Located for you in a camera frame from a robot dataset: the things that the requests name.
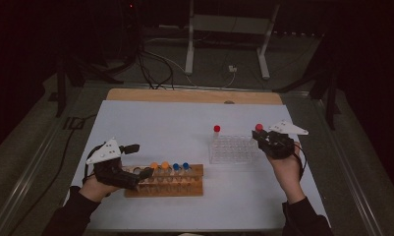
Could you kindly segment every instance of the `floor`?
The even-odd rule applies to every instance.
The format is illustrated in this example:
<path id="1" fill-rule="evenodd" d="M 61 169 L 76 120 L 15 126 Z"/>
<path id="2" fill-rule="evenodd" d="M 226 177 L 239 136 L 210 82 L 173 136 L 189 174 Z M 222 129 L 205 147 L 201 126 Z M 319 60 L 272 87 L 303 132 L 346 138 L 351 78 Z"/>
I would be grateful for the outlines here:
<path id="1" fill-rule="evenodd" d="M 255 56 L 258 38 L 233 43 L 210 40 L 208 36 L 205 41 L 197 43 L 191 76 L 183 73 L 187 51 L 187 41 L 183 38 L 148 37 L 144 48 L 148 53 L 143 53 L 142 59 L 154 78 L 154 85 L 170 78 L 172 70 L 173 83 L 168 81 L 160 89 L 172 89 L 173 85 L 174 89 L 271 91 L 302 77 L 319 42 L 320 39 L 314 37 L 272 35 L 266 51 L 271 73 L 268 81 L 259 75 Z M 169 67 L 154 57 L 149 58 L 149 53 L 163 57 Z M 110 65 L 120 64 L 118 60 L 108 62 Z M 229 65 L 237 67 L 237 72 L 229 72 Z M 68 117 L 96 114 L 100 102 L 112 88 L 149 87 L 138 63 L 114 75 L 114 79 L 124 82 L 121 85 L 107 84 L 89 73 L 84 75 L 83 87 L 73 88 L 67 84 L 68 105 L 60 118 L 55 117 L 57 104 L 48 100 L 56 91 L 56 76 L 45 81 L 45 96 L 0 147 L 0 235 L 39 235 L 50 215 L 63 203 L 94 119 L 88 119 L 81 130 L 72 131 L 65 128 Z M 310 135 L 301 138 L 301 142 L 310 153 L 310 168 L 334 234 L 394 235 L 394 188 L 365 132 L 341 90 L 337 91 L 336 130 L 330 130 L 323 118 L 325 98 L 311 100 L 308 97 L 312 85 L 308 83 L 281 94 L 281 97 L 294 123 L 310 130 Z M 161 236 L 180 233 L 87 230 L 84 235 Z M 280 233 L 276 229 L 272 232 L 200 234 Z"/>

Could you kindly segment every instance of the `wooden board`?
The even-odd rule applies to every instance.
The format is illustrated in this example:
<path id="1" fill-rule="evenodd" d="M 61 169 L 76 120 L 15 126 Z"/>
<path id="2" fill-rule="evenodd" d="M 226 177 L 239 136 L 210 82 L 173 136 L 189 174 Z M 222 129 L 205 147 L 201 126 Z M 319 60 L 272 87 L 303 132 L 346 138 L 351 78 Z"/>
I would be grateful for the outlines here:
<path id="1" fill-rule="evenodd" d="M 107 100 L 281 105 L 275 92 L 113 88 Z"/>

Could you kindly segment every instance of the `white table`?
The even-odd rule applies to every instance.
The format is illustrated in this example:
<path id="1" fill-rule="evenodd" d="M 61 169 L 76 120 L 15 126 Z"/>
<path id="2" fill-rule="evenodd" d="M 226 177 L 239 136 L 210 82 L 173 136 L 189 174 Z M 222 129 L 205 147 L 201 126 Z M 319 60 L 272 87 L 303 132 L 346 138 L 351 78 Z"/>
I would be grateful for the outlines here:
<path id="1" fill-rule="evenodd" d="M 204 165 L 202 197 L 125 198 L 118 191 L 91 216 L 89 229 L 111 231 L 237 231 L 281 228 L 286 200 L 266 158 L 250 164 L 210 164 L 214 125 L 221 135 L 250 135 L 264 127 L 291 121 L 285 105 L 196 102 L 103 101 L 75 174 L 80 185 L 88 153 L 116 138 L 119 145 L 139 144 L 123 155 L 123 164 L 188 162 Z M 310 169 L 302 186 L 319 214 L 326 216 Z"/>

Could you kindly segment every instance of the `wire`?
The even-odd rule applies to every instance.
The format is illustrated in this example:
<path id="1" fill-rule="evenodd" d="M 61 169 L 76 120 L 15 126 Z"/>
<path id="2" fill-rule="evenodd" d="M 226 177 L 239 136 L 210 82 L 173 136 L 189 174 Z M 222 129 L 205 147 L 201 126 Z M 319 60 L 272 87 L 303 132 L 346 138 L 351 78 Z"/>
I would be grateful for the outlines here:
<path id="1" fill-rule="evenodd" d="M 298 159 L 298 161 L 300 162 L 300 169 L 301 169 L 300 180 L 301 180 L 301 179 L 302 179 L 302 176 L 304 175 L 305 168 L 307 167 L 308 159 L 307 159 L 307 155 L 305 154 L 304 150 L 303 150 L 301 147 L 297 146 L 297 145 L 295 145 L 295 146 L 298 147 L 298 148 L 300 149 L 300 151 L 304 154 L 304 158 L 305 158 L 304 166 L 301 167 L 301 166 L 302 166 L 302 160 L 301 160 L 301 158 L 300 158 L 297 154 L 293 153 L 293 155 L 294 155 L 294 156 Z"/>
<path id="2" fill-rule="evenodd" d="M 187 76 L 187 74 L 185 74 L 185 70 L 184 70 L 184 68 L 182 68 L 180 65 L 178 65 L 178 63 L 176 63 L 176 62 L 172 61 L 172 60 L 171 60 L 171 59 L 169 59 L 169 58 L 166 58 L 166 57 L 163 57 L 163 56 L 157 55 L 157 54 L 155 54 L 155 53 L 153 53 L 153 52 L 149 52 L 149 51 L 146 51 L 146 52 L 147 52 L 147 53 L 149 53 L 149 54 L 152 54 L 152 55 L 158 56 L 158 57 L 160 57 L 160 58 L 163 58 L 163 59 L 165 59 L 166 61 L 168 61 L 168 62 L 170 62 L 170 63 L 174 64 L 175 66 L 177 66 L 179 69 L 181 69 L 181 71 L 182 71 L 182 72 L 184 72 L 184 75 L 185 75 L 185 77 L 187 78 L 188 82 L 189 82 L 191 85 L 193 85 L 194 87 L 198 88 L 198 86 L 197 86 L 196 84 L 194 84 L 194 83 L 191 81 L 191 79 L 190 79 L 190 78 Z"/>
<path id="3" fill-rule="evenodd" d="M 225 89 L 226 87 L 228 87 L 228 86 L 230 86 L 231 84 L 233 84 L 234 79 L 236 79 L 236 72 L 233 72 L 233 79 L 231 79 L 231 82 L 230 82 L 227 86 L 221 87 L 220 89 Z"/>
<path id="4" fill-rule="evenodd" d="M 155 89 L 158 89 L 159 87 L 163 87 L 163 84 L 167 83 L 169 80 L 171 81 L 171 87 L 172 87 L 172 89 L 174 89 L 174 87 L 173 87 L 173 70 L 172 70 L 172 67 L 169 65 L 169 63 L 166 61 L 166 59 L 165 59 L 164 57 L 162 57 L 162 56 L 159 56 L 159 55 L 156 55 L 156 54 L 154 54 L 154 53 L 147 52 L 147 51 L 144 51 L 144 53 L 146 53 L 146 54 L 148 54 L 148 55 L 151 55 L 151 56 L 155 57 L 155 58 L 149 57 L 149 58 L 151 58 L 151 59 L 154 59 L 154 60 L 158 60 L 158 61 L 163 62 L 163 63 L 168 67 L 168 69 L 169 69 L 169 73 L 170 73 L 169 77 L 168 77 L 167 79 L 165 79 L 164 81 L 162 81 L 161 83 L 159 83 L 159 84 L 156 86 Z"/>
<path id="5" fill-rule="evenodd" d="M 71 140 L 72 135 L 75 133 L 75 131 L 77 130 L 77 128 L 80 128 L 84 125 L 85 121 L 94 117 L 96 115 L 90 115 L 86 118 L 79 118 L 79 117 L 75 117 L 75 118 L 79 118 L 81 119 L 81 122 L 72 129 L 71 134 L 69 135 L 66 143 L 65 143 L 65 147 L 64 147 L 64 151 L 62 153 L 62 158 L 61 158 L 61 162 L 59 164 L 59 168 L 58 171 L 56 172 L 56 174 L 53 176 L 52 181 L 49 183 L 49 185 L 46 187 L 46 189 L 40 194 L 40 196 L 36 199 L 36 201 L 34 201 L 33 205 L 28 209 L 28 211 L 26 211 L 26 213 L 23 215 L 23 217 L 16 223 L 16 225 L 13 227 L 12 231 L 8 234 L 8 235 L 13 235 L 14 232 L 16 231 L 16 229 L 20 226 L 20 224 L 23 222 L 23 220 L 25 220 L 25 218 L 28 216 L 28 214 L 36 207 L 36 205 L 40 202 L 40 200 L 46 195 L 46 193 L 49 191 L 50 187 L 52 187 L 53 183 L 56 181 L 56 179 L 58 178 L 59 174 L 61 173 L 62 167 L 64 165 L 65 162 L 65 158 L 66 158 L 66 152 L 68 150 L 68 146 L 69 146 L 69 142 Z"/>

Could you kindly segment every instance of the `test tube rack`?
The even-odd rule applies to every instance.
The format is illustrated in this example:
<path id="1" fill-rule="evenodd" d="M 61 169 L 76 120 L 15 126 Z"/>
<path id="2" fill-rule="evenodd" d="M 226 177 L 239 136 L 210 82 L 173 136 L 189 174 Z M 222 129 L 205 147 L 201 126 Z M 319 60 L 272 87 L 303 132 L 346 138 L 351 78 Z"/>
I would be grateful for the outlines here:
<path id="1" fill-rule="evenodd" d="M 202 196 L 202 164 L 190 164 L 191 171 L 162 171 L 161 167 L 153 171 L 153 175 L 141 180 L 135 190 L 126 190 L 126 198 L 151 198 L 151 197 L 192 197 Z M 138 173 L 149 166 L 124 166 L 123 170 Z"/>

